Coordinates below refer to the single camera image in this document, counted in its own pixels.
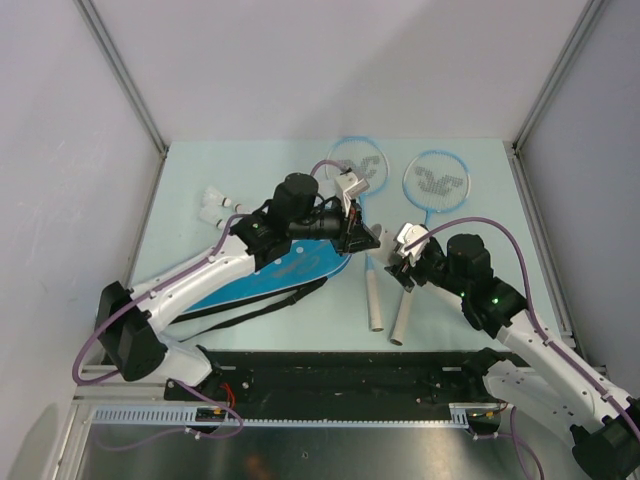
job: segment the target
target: gray wall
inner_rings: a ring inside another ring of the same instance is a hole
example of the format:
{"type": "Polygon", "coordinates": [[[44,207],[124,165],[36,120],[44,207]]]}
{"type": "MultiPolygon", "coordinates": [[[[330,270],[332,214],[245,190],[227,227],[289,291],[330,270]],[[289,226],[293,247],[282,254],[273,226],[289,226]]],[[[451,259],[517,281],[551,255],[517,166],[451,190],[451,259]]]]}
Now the gray wall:
{"type": "Polygon", "coordinates": [[[37,479],[158,156],[70,0],[0,2],[0,478],[37,479]]]}
{"type": "Polygon", "coordinates": [[[590,359],[640,394],[640,2],[613,0],[524,148],[590,359]]]}

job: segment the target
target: racket logo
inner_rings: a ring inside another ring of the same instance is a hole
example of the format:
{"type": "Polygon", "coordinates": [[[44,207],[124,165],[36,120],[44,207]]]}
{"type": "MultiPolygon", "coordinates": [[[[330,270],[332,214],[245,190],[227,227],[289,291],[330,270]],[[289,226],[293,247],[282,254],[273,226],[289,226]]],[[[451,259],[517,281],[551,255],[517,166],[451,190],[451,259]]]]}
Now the racket logo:
{"type": "Polygon", "coordinates": [[[418,186],[423,192],[433,193],[441,197],[448,196],[454,188],[459,188],[464,184],[464,179],[452,175],[445,175],[436,180],[433,172],[428,168],[416,167],[414,171],[420,178],[418,186]]]}
{"type": "Polygon", "coordinates": [[[376,173],[378,173],[377,168],[371,168],[373,165],[380,165],[382,159],[378,155],[373,155],[371,157],[364,157],[360,162],[360,166],[356,165],[353,160],[340,160],[340,163],[346,165],[351,170],[356,173],[359,173],[360,176],[364,177],[366,180],[371,180],[376,173]]]}

